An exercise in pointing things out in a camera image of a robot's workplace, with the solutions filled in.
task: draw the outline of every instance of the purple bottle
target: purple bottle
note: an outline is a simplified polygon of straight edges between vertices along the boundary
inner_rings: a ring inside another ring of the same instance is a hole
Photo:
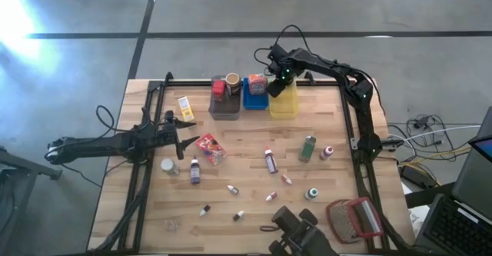
[[[191,183],[193,185],[200,184],[200,165],[198,164],[198,159],[193,155],[193,160],[191,160]]]

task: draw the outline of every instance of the white cable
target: white cable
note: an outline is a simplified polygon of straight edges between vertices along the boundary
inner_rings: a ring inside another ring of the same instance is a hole
[[[414,153],[414,158],[415,158],[415,156],[417,155],[417,152],[415,152],[414,146],[409,141],[407,141],[407,140],[405,140],[405,138],[398,136],[398,135],[395,135],[395,134],[389,134],[388,136],[399,138],[400,140],[403,140],[408,145],[410,145],[410,147],[412,148],[412,152]]]
[[[412,137],[409,137],[409,138],[404,139],[404,141],[408,141],[408,140],[411,140],[411,139],[419,138],[421,136],[425,136],[425,135],[429,135],[429,134],[433,134],[433,133],[438,133],[438,132],[443,132],[443,131],[451,131],[451,130],[465,129],[465,128],[479,128],[480,126],[481,125],[468,125],[468,126],[460,126],[460,127],[457,127],[457,128],[440,129],[440,130],[436,130],[436,131],[431,131],[431,132],[426,132],[426,133],[423,133],[423,134],[415,135],[415,136],[412,136]]]

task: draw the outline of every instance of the red package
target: red package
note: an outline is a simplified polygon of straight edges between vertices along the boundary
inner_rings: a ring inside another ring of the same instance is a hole
[[[206,134],[197,141],[197,146],[203,151],[203,154],[207,156],[208,160],[216,165],[224,159],[227,154],[225,150],[218,144],[218,142],[210,134]]]

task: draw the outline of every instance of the black metal frame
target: black metal frame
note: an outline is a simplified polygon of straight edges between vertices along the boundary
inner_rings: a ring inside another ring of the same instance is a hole
[[[155,112],[155,120],[158,121],[161,117],[161,112],[162,112],[162,105],[164,104],[164,93],[165,93],[165,88],[166,87],[206,87],[206,86],[211,86],[211,81],[209,80],[185,80],[185,81],[180,81],[180,80],[169,80],[170,78],[166,78],[165,81],[150,81],[148,83],[148,92],[147,92],[147,98],[145,99],[145,108],[150,108],[151,106],[151,101],[152,101],[152,96],[154,94],[154,91],[159,90],[158,94],[158,104],[156,107],[156,112]],[[343,90],[341,89],[341,86],[336,82],[336,81],[316,81],[314,84],[309,82],[307,79],[305,80],[297,80],[297,86],[311,86],[311,87],[317,87],[317,86],[337,86],[340,89],[340,95],[341,95],[341,104],[344,112],[344,120],[345,120],[345,125],[347,129],[347,136],[349,139],[349,149],[351,150],[351,155],[353,154],[353,149],[350,145],[350,139],[354,137],[354,127],[351,122],[351,113],[349,109],[349,104],[347,102],[347,99],[344,97]],[[149,164],[145,165],[145,174],[144,174],[144,180],[148,179],[148,183],[150,184],[150,177],[151,177],[151,170],[152,170],[152,165],[153,165],[153,158],[154,158],[154,151],[149,153],[148,155],[148,160]],[[358,196],[364,196],[366,194],[367,189],[365,186],[361,185],[363,184],[362,181],[362,175],[361,175],[361,170],[358,166],[358,163],[354,160],[354,157],[352,157],[352,163],[354,166],[354,174],[356,177],[356,183],[357,183],[357,194]],[[130,177],[130,185],[128,186],[128,195],[127,195],[127,202],[125,205],[125,210],[128,209],[129,204],[132,202],[132,200],[135,197],[135,192],[136,192],[136,187],[137,187],[137,180],[138,180],[138,173],[141,167],[135,166],[133,167],[133,170],[131,171],[131,177]],[[370,185],[370,192],[372,196],[372,201],[374,203],[374,206],[378,209],[382,209],[381,206],[381,198],[379,195],[379,191],[377,189],[377,181],[376,181],[376,176],[374,172],[374,167],[372,163],[366,166],[367,169],[367,179],[369,180],[369,185]],[[121,234],[121,237],[118,242],[118,249],[113,250],[113,251],[86,251],[85,253],[82,254],[70,254],[71,256],[75,255],[129,255],[129,254],[138,254],[140,251],[140,241],[141,241],[141,234],[145,222],[145,209],[146,209],[146,204],[147,204],[147,196],[148,196],[148,188],[145,190],[144,193],[144,200],[140,204],[140,208],[138,209],[138,217],[137,217],[137,223],[135,227],[135,236],[133,240],[133,245],[131,248],[126,248],[126,238],[128,236],[128,226],[125,226],[124,233]],[[387,235],[384,235],[381,238],[381,243],[382,243],[382,249],[377,249],[374,246],[374,240],[372,238],[367,239],[367,249],[369,250],[369,253],[374,253],[374,252],[388,252],[390,250],[389,247],[389,242],[387,240]],[[169,255],[176,255],[176,256],[182,256],[182,255],[192,255],[192,254],[169,254]]]

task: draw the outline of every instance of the laptop keyboard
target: laptop keyboard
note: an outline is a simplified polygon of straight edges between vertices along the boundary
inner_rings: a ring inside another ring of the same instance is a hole
[[[440,199],[424,234],[450,253],[466,256],[492,255],[492,230],[484,221],[479,224],[458,211],[449,198]]]

